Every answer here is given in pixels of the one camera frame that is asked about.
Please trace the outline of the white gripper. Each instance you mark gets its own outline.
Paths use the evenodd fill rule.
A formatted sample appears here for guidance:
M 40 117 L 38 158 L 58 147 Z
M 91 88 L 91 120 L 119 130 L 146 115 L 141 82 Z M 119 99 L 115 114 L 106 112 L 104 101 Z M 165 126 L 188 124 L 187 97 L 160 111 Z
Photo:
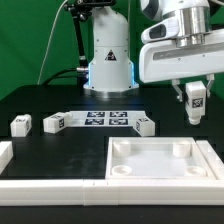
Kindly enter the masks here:
M 163 46 L 146 44 L 140 51 L 140 80 L 143 83 L 172 80 L 179 102 L 183 101 L 179 79 L 207 75 L 206 90 L 210 97 L 215 81 L 212 73 L 223 72 L 224 43 L 177 48 L 171 42 L 164 42 Z

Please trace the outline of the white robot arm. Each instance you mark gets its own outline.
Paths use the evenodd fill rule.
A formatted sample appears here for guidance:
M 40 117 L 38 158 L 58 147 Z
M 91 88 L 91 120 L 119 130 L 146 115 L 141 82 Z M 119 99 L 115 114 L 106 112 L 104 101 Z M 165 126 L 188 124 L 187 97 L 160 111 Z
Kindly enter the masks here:
M 224 1 L 140 0 L 140 7 L 153 22 L 141 34 L 142 83 L 224 73 L 224 28 L 210 25 Z M 85 92 L 109 98 L 137 89 L 127 54 L 127 21 L 109 7 L 97 7 L 93 10 L 93 31 L 94 57 Z

